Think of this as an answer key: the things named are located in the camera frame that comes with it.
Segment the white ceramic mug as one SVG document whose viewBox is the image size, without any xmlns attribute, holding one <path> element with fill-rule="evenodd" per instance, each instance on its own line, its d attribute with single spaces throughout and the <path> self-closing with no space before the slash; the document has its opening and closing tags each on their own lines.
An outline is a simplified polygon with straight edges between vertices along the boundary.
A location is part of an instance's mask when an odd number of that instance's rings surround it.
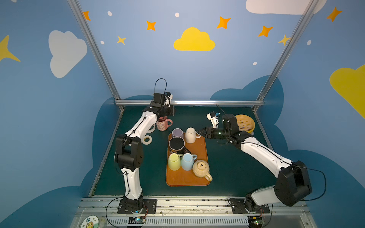
<svg viewBox="0 0 365 228">
<path fill-rule="evenodd" d="M 184 138 L 186 143 L 193 144 L 196 139 L 201 138 L 201 135 L 194 128 L 189 127 L 185 132 Z"/>
</svg>

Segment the pink ghost pattern mug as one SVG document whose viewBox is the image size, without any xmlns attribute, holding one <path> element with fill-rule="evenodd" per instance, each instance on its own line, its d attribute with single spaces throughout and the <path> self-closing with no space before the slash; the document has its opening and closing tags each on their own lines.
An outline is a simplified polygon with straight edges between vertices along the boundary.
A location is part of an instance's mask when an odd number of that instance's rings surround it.
<svg viewBox="0 0 365 228">
<path fill-rule="evenodd" d="M 158 118 L 156 127 L 159 131 L 166 131 L 172 124 L 173 121 L 171 119 L 168 119 L 168 117 L 163 116 Z"/>
</svg>

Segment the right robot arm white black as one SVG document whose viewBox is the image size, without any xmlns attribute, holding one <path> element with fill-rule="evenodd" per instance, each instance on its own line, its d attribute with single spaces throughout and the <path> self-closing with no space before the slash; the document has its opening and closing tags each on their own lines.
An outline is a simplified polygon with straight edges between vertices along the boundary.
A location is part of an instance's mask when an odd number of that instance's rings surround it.
<svg viewBox="0 0 365 228">
<path fill-rule="evenodd" d="M 255 213 L 261 206 L 278 202 L 291 207 L 312 193 L 308 168 L 303 162 L 293 162 L 260 143 L 252 134 L 241 131 L 236 116 L 232 114 L 223 115 L 222 127 L 218 126 L 218 113 L 207 114 L 207 119 L 212 126 L 199 130 L 199 135 L 207 139 L 227 140 L 259 161 L 277 179 L 275 185 L 246 195 L 244 208 L 247 212 Z"/>
</svg>

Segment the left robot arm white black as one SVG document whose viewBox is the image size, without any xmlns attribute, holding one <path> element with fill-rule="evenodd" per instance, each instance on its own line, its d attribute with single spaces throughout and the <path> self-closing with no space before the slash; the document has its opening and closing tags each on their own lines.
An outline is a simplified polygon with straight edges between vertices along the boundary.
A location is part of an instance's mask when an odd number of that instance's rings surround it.
<svg viewBox="0 0 365 228">
<path fill-rule="evenodd" d="M 125 182 L 125 193 L 120 202 L 122 212 L 138 214 L 143 210 L 143 190 L 139 177 L 139 169 L 144 159 L 143 141 L 159 118 L 175 114 L 175 108 L 171 105 L 172 99 L 170 92 L 154 93 L 152 101 L 143 109 L 136 124 L 115 139 L 114 162 Z"/>
</svg>

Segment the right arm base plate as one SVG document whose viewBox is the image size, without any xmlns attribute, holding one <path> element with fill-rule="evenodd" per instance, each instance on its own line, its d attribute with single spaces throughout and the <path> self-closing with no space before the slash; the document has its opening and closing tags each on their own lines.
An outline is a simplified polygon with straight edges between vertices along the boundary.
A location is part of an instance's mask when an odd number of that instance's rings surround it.
<svg viewBox="0 0 365 228">
<path fill-rule="evenodd" d="M 250 199 L 229 198 L 228 203 L 232 208 L 233 214 L 261 214 L 271 212 L 267 204 L 258 206 Z"/>
</svg>

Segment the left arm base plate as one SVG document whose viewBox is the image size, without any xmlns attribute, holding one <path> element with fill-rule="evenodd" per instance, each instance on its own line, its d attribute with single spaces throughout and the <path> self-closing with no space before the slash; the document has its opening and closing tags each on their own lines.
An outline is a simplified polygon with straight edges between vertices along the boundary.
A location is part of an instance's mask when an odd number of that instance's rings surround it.
<svg viewBox="0 0 365 228">
<path fill-rule="evenodd" d="M 118 214 L 155 214 L 157 199 L 122 199 L 119 203 Z"/>
</svg>

